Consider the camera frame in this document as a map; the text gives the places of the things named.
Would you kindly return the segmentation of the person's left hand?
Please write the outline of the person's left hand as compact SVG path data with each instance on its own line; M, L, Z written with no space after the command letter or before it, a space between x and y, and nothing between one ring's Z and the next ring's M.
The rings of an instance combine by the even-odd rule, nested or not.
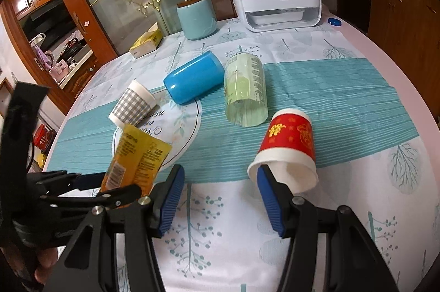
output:
M34 277L38 283L45 284L50 276L54 265L58 260L57 248L36 250L38 265L34 272Z

